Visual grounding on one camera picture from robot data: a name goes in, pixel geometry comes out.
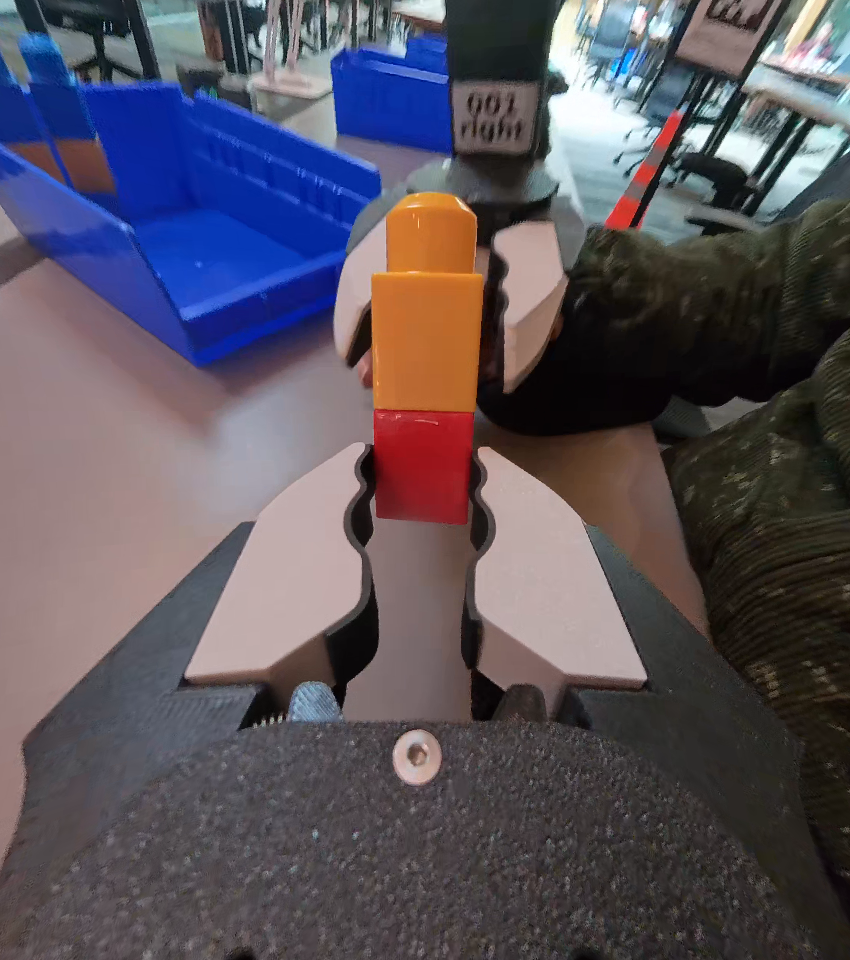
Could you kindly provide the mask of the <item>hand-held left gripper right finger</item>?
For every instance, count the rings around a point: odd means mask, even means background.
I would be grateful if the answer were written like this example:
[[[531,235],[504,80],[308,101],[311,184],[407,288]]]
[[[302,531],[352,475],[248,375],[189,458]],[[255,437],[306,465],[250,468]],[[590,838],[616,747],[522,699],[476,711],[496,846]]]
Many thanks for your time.
[[[503,691],[535,687],[550,719],[568,689],[642,690],[647,669],[575,510],[489,447],[470,494],[466,667]]]

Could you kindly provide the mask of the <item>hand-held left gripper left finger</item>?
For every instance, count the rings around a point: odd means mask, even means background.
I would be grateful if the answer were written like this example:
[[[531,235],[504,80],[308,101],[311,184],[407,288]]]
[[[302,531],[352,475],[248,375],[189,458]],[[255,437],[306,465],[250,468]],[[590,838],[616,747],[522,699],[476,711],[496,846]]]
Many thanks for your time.
[[[193,687],[265,686],[287,709],[305,682],[332,690],[379,648],[366,546],[373,533],[372,448],[354,442],[257,517],[184,674]]]

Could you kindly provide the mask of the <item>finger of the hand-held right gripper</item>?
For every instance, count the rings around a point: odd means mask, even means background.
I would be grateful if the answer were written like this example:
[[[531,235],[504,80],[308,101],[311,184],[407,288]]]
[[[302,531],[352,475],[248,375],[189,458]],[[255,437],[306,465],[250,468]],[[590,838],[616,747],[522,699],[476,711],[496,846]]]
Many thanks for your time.
[[[553,222],[522,222],[491,241],[494,264],[503,270],[498,320],[502,391],[513,394],[541,361],[559,327],[568,286]]]
[[[350,249],[342,265],[334,306],[338,357],[354,368],[371,349],[372,279],[387,271],[386,222],[381,219]]]

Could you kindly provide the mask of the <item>blue plastic bin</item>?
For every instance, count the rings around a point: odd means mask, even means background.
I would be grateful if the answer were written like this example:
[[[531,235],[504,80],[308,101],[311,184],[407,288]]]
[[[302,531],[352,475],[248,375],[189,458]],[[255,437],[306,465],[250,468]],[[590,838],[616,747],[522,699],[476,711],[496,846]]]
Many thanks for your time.
[[[0,144],[0,207],[45,258],[197,367],[334,306],[373,164],[174,83],[85,96],[117,198]]]
[[[336,132],[449,155],[453,150],[447,42],[421,36],[404,54],[371,47],[331,60]]]

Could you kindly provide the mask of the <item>red mega block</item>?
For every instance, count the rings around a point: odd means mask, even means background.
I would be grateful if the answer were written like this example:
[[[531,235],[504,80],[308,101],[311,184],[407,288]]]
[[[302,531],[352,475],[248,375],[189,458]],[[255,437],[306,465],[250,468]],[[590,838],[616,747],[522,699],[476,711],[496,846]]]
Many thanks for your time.
[[[376,410],[373,434],[378,519],[467,522],[472,413]]]

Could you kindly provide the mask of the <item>orange traffic cone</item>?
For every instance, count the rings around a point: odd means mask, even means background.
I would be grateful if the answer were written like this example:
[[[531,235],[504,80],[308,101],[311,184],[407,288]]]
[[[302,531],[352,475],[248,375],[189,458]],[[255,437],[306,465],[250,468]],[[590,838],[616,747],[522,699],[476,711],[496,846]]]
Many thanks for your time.
[[[673,111],[653,141],[645,157],[639,162],[623,196],[604,222],[614,231],[637,230],[644,222],[647,209],[659,186],[664,166],[671,158],[675,138],[685,121],[686,108]]]

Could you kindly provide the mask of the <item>black office chair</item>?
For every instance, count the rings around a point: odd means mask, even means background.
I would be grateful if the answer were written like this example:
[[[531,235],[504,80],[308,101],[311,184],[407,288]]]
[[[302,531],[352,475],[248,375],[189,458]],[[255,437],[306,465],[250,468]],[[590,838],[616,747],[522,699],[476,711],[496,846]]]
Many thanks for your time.
[[[720,211],[739,213],[754,192],[755,180],[740,165],[713,155],[689,151],[674,165],[675,172],[706,180],[712,197],[706,206]]]

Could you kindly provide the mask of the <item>black and white marker sign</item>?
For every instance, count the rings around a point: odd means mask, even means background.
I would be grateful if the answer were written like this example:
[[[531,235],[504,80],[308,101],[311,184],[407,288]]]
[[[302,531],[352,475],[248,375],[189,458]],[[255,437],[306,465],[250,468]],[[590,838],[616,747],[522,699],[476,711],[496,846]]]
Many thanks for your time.
[[[787,1],[698,1],[675,46],[677,61],[741,81],[780,21]]]

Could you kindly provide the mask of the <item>person in green sweater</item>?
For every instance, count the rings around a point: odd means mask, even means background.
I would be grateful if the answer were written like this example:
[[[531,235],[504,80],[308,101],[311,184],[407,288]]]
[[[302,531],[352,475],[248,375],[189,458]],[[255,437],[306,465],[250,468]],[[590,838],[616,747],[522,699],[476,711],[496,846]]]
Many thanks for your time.
[[[664,457],[713,641],[802,743],[804,809],[850,890],[850,330]]]

